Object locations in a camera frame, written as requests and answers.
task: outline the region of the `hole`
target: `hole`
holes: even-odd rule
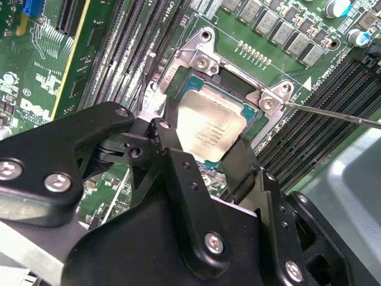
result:
[[[315,243],[316,235],[308,223],[297,213],[295,213],[295,225],[299,236],[300,246],[302,251],[305,251]]]
[[[282,222],[282,226],[284,229],[287,229],[287,230],[290,229],[290,226],[286,222]]]
[[[195,183],[195,182],[192,182],[191,185],[190,185],[190,188],[194,191],[197,191],[198,190],[198,185]]]
[[[321,255],[315,257],[312,262],[307,264],[307,270],[315,278],[318,285],[325,286],[330,285],[330,283],[333,282],[333,279],[331,279],[329,264]]]
[[[284,94],[288,94],[291,91],[291,86],[290,85],[283,85],[282,86],[282,92]]]
[[[340,41],[337,39],[332,41],[332,43],[329,45],[329,49],[331,49],[332,51],[337,50],[339,47],[340,47]]]
[[[190,164],[188,162],[184,162],[183,163],[183,167],[187,170],[189,170],[191,168]]]
[[[142,154],[142,150],[138,147],[131,148],[129,151],[129,156],[131,158],[138,158]]]
[[[205,31],[201,34],[201,38],[204,42],[209,42],[210,40],[212,40],[212,35],[210,32],[208,31]]]
[[[211,67],[210,68],[211,73],[217,73],[217,68],[216,67]]]

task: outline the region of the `black mechanical arm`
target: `black mechanical arm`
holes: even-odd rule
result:
[[[1,141],[0,250],[61,285],[378,285],[243,138],[221,162],[235,204],[211,198],[176,125],[174,101],[148,121],[107,102]],[[114,163],[130,210],[86,233],[83,181]]]

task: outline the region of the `screwdriver shaft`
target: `screwdriver shaft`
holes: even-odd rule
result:
[[[319,108],[314,108],[314,107],[310,107],[310,106],[306,106],[306,105],[300,105],[300,104],[296,104],[296,103],[292,103],[292,102],[284,102],[283,105],[288,106],[288,107],[292,107],[292,108],[297,109],[297,110],[303,110],[303,111],[307,111],[307,112],[311,112],[311,113],[315,113],[315,114],[329,116],[329,117],[336,118],[336,119],[341,119],[341,120],[344,120],[347,122],[367,126],[370,128],[381,129],[381,123],[376,122],[376,121],[372,121],[372,120],[368,120],[368,119],[363,119],[363,118],[359,118],[359,117],[355,117],[355,116],[351,116],[351,115],[347,115],[347,114],[342,114],[342,113],[337,113],[337,112],[333,112],[333,111],[328,111],[328,110],[322,110]]]

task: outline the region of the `black metal bracket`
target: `black metal bracket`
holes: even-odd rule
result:
[[[14,162],[21,170],[0,181],[0,218],[50,227],[69,222],[96,145],[112,133],[129,130],[133,121],[132,113],[108,102],[2,141],[0,161]],[[49,182],[49,190],[45,180],[51,174],[61,177]],[[60,179],[68,185],[62,192]]]

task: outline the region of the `green circuit board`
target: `green circuit board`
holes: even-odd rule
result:
[[[182,1],[168,1],[168,7],[179,7]],[[242,20],[242,13],[248,3],[237,1],[237,7],[229,11],[223,6],[222,0],[193,0],[185,11],[171,41],[152,78],[148,90],[148,100],[145,108],[159,113],[163,107],[163,97],[150,97],[154,94],[155,86],[160,84],[163,74],[170,67],[177,49],[181,48],[197,31],[203,27],[211,27],[216,34],[214,52],[230,61],[242,71],[271,87],[282,80],[290,80],[295,87],[292,101],[303,103],[328,77],[335,67],[352,50],[353,45],[346,41],[348,31],[363,29],[359,26],[362,17],[371,10],[375,0],[355,0],[346,17],[327,18],[324,7],[327,1],[279,1],[276,9],[270,8],[270,1],[259,1],[266,11],[272,11],[279,21],[288,23],[293,30],[307,37],[310,44],[323,50],[320,59],[312,66],[302,62],[302,57],[287,53],[287,48],[271,42],[272,36],[263,36],[258,32],[258,22],[254,19],[251,24]],[[128,86],[120,94],[120,102],[130,106],[138,89],[137,81],[142,68],[136,73],[121,69],[113,73],[113,79],[107,79],[108,64],[103,70],[94,73],[96,64],[112,51],[104,49],[105,43],[121,39],[122,30],[117,30],[122,23],[128,21],[129,12],[134,1],[129,0],[87,0],[77,22],[76,33],[66,35],[57,30],[61,9],[60,0],[50,0],[44,3],[43,12],[39,17],[28,17],[22,12],[21,2],[7,2],[0,10],[0,96],[3,102],[14,107],[12,113],[5,113],[12,134],[31,129],[47,123],[55,118],[70,115],[96,102],[87,91],[88,84],[97,74],[105,76],[106,83],[113,82],[121,76],[126,79]],[[149,24],[145,18],[151,12],[151,0],[142,2],[142,12],[137,20],[138,26]],[[292,21],[285,19],[287,12],[296,10],[297,16]],[[163,21],[174,11],[163,14]],[[299,31],[298,17],[310,19],[312,24],[308,31]],[[9,25],[5,18],[11,18]],[[380,35],[381,21],[375,20],[368,28],[371,39]],[[314,42],[318,31],[325,31],[324,39]],[[141,40],[137,30],[128,38],[126,57],[134,48],[133,42]],[[180,69],[171,81],[166,95],[176,98],[179,90],[190,75],[191,69]],[[121,85],[123,80],[116,80]],[[272,137],[286,124],[293,110],[289,110],[279,120],[269,133]],[[245,135],[252,139],[266,123],[265,118],[259,119]],[[256,154],[267,144],[264,138],[255,148]],[[126,176],[126,166],[115,166],[103,174],[96,182],[85,184],[85,196],[79,207],[79,218],[84,223],[90,223],[91,218],[114,217],[117,213],[128,209],[131,198],[129,177]],[[209,170],[205,170],[205,180],[209,180]],[[209,190],[214,195],[220,195],[225,186],[220,182],[211,182]]]

